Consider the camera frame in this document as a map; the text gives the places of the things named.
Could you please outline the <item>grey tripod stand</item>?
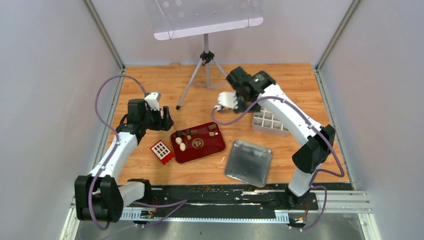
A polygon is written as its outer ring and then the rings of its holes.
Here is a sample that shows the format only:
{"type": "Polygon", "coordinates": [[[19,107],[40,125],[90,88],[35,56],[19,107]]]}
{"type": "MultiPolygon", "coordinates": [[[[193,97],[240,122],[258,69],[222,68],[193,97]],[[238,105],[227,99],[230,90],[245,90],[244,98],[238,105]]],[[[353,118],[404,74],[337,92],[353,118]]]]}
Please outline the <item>grey tripod stand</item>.
{"type": "Polygon", "coordinates": [[[177,111],[181,109],[183,102],[192,86],[202,86],[202,87],[206,87],[207,89],[212,89],[212,88],[225,85],[225,83],[212,84],[211,65],[215,65],[224,77],[227,76],[227,73],[224,71],[221,64],[218,63],[218,61],[216,60],[216,55],[210,50],[209,34],[205,33],[203,34],[203,52],[200,54],[199,61],[188,81],[188,84],[186,85],[182,93],[182,96],[180,97],[175,107],[177,111]],[[195,78],[197,74],[199,73],[201,67],[205,69],[205,82],[195,82],[195,78]]]}

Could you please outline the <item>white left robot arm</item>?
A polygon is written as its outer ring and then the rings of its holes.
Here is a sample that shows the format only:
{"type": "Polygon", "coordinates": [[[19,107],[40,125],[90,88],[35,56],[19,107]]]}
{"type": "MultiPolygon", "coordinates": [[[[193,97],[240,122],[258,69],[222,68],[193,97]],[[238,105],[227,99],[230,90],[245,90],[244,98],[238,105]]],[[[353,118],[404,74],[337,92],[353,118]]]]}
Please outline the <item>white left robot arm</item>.
{"type": "Polygon", "coordinates": [[[76,216],[80,221],[116,223],[128,205],[145,195],[146,180],[118,185],[117,179],[131,153],[148,130],[168,131],[174,125],[168,106],[156,100],[131,99],[114,138],[100,162],[74,182],[76,216]]]}

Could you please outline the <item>dark chocolate piece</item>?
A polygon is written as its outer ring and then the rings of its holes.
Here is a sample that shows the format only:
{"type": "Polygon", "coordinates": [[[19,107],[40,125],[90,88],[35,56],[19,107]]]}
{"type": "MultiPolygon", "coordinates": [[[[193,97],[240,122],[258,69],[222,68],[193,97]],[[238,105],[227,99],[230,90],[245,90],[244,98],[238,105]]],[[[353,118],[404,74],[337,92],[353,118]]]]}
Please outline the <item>dark chocolate piece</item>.
{"type": "Polygon", "coordinates": [[[179,131],[179,130],[177,130],[176,131],[176,135],[178,136],[178,137],[183,137],[183,136],[186,136],[186,133],[184,132],[184,131],[179,131]]]}

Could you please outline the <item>clear acrylic panel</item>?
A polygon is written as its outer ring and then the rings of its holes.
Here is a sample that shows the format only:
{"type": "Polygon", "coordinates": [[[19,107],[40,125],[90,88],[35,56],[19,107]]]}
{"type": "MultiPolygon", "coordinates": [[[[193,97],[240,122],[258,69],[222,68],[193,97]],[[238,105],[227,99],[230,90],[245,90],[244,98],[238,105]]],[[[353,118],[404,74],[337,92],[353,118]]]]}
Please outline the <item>clear acrylic panel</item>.
{"type": "Polygon", "coordinates": [[[263,0],[145,0],[159,41],[259,26],[263,0]]]}

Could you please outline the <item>dark red chocolate tray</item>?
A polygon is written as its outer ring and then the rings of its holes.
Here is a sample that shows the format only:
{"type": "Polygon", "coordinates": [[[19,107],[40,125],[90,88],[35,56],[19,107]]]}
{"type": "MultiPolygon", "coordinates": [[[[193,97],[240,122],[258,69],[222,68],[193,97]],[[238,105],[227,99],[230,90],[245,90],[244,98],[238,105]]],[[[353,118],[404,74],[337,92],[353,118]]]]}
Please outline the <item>dark red chocolate tray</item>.
{"type": "Polygon", "coordinates": [[[176,130],[170,134],[170,144],[177,163],[186,164],[205,157],[210,157],[223,152],[226,149],[222,131],[216,122],[207,122],[197,126],[189,127],[182,130],[176,130]],[[217,128],[209,130],[208,126],[216,124],[217,128]],[[175,139],[177,131],[186,133],[186,136],[181,137],[182,143],[185,143],[186,150],[180,151],[179,145],[175,139]],[[214,132],[214,136],[209,136],[209,132],[214,132]]]}

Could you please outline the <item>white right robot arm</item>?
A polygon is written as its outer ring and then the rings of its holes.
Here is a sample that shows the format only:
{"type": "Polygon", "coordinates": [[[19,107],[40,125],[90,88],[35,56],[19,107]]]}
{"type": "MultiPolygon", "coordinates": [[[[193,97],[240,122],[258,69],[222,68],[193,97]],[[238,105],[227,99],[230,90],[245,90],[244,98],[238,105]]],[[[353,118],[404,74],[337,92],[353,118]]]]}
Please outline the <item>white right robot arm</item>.
{"type": "Polygon", "coordinates": [[[300,145],[292,155],[295,171],[288,191],[295,198],[303,197],[322,164],[334,154],[336,131],[328,124],[322,126],[313,120],[284,93],[277,82],[266,72],[250,75],[243,68],[233,69],[226,77],[235,91],[231,108],[248,112],[257,105],[271,112],[285,126],[300,145]]]}

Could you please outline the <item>red grid mould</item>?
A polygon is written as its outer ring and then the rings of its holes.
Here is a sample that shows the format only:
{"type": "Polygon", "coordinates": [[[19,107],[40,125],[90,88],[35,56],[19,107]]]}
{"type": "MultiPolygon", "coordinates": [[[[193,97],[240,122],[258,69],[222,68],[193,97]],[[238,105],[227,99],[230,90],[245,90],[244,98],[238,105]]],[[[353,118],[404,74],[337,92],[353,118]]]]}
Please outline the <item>red grid mould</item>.
{"type": "Polygon", "coordinates": [[[162,140],[159,140],[153,146],[151,146],[150,150],[163,165],[166,165],[172,158],[175,157],[174,153],[165,145],[162,140]]]}

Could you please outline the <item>brown chocolate block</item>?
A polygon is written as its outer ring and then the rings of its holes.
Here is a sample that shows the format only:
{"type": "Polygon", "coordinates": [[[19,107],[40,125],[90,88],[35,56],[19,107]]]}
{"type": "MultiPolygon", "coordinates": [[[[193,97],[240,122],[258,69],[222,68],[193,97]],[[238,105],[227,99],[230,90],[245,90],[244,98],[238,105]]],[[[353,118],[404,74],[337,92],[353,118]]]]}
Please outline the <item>brown chocolate block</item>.
{"type": "Polygon", "coordinates": [[[217,128],[217,125],[216,124],[211,124],[211,125],[208,126],[208,129],[209,130],[214,130],[216,128],[217,128]]]}

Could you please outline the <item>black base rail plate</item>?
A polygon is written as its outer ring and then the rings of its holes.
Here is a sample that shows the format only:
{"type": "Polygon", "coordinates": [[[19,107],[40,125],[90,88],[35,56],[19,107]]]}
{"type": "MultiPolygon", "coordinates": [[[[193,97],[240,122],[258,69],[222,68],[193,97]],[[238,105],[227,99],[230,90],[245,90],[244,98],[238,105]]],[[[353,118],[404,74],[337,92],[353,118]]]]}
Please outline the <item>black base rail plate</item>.
{"type": "Polygon", "coordinates": [[[146,203],[160,205],[156,216],[164,217],[172,207],[164,205],[187,202],[172,214],[186,219],[273,219],[276,211],[300,214],[316,211],[319,206],[314,193],[292,203],[286,196],[284,183],[255,187],[248,184],[221,185],[154,185],[146,203]]]}

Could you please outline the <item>divided silver tin box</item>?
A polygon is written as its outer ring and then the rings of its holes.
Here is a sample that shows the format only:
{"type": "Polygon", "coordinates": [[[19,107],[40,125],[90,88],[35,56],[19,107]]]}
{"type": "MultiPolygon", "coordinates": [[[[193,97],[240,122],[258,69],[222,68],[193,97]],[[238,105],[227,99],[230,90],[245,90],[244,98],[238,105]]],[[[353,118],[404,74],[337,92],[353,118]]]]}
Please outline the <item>divided silver tin box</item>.
{"type": "Polygon", "coordinates": [[[251,130],[257,133],[278,137],[288,137],[290,132],[283,123],[266,108],[253,114],[251,130]]]}

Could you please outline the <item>white oval chocolate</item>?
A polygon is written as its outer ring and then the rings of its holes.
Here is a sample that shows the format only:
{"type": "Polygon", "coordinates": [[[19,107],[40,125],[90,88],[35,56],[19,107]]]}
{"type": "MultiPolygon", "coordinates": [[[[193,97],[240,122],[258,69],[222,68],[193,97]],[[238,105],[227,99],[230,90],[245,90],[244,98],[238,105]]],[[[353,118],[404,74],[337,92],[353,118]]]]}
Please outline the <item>white oval chocolate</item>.
{"type": "Polygon", "coordinates": [[[175,138],[175,142],[176,142],[178,145],[180,145],[180,144],[183,142],[183,140],[182,140],[182,138],[181,138],[181,137],[176,137],[176,138],[175,138]]]}
{"type": "Polygon", "coordinates": [[[180,149],[180,151],[181,151],[181,152],[184,152],[184,151],[187,149],[187,147],[186,147],[185,143],[183,143],[183,142],[182,142],[182,143],[180,143],[180,144],[179,144],[179,149],[180,149]]]}

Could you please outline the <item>silver tin lid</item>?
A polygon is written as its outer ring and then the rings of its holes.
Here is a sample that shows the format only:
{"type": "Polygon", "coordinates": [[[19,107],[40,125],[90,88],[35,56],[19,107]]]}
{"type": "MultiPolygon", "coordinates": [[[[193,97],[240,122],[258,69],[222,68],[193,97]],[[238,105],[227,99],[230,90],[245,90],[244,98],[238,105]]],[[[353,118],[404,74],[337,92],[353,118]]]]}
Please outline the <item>silver tin lid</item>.
{"type": "Polygon", "coordinates": [[[228,155],[224,174],[234,180],[263,188],[267,184],[272,157],[271,149],[237,139],[228,155]]]}

